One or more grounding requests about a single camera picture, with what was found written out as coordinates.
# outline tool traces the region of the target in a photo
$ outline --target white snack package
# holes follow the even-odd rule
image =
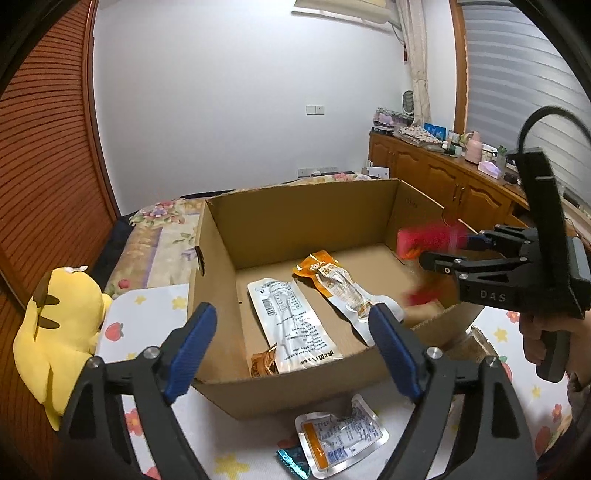
[[[361,395],[353,396],[351,404],[353,413],[345,419],[315,412],[295,420],[302,450],[316,478],[345,470],[388,441],[388,432]]]
[[[343,358],[295,281],[263,278],[248,293],[269,345],[277,344],[280,374]]]

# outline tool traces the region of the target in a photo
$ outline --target fan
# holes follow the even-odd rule
[[[402,109],[407,115],[414,116],[414,93],[412,90],[407,90],[402,95]]]

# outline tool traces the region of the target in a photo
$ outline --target pink bottle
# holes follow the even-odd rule
[[[469,138],[466,144],[466,161],[478,165],[482,160],[482,142],[480,133],[472,132],[467,134]]]

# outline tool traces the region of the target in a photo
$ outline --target white wall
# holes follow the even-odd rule
[[[456,40],[449,0],[423,0],[431,123],[453,129],[456,112]]]
[[[400,110],[410,87],[389,25],[293,14],[293,0],[101,5],[96,110],[122,213],[298,168],[359,170],[376,107]]]

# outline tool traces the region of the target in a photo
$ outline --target cardboard box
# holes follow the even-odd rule
[[[388,167],[362,167],[361,173],[379,179],[390,178],[390,169]]]
[[[310,253],[330,252],[372,294],[401,303],[420,273],[395,255],[397,232],[441,221],[444,208],[401,180],[279,185],[233,192],[204,204],[196,230],[200,268],[191,274],[189,311],[215,306],[215,337],[194,387],[236,419],[248,419],[336,394],[388,376],[377,348],[368,348],[310,283],[298,285],[344,358],[289,374],[251,378],[251,357],[268,349],[246,285],[264,277],[291,281]],[[482,307],[455,305],[449,278],[440,301],[406,310],[405,325],[426,345],[461,337]]]

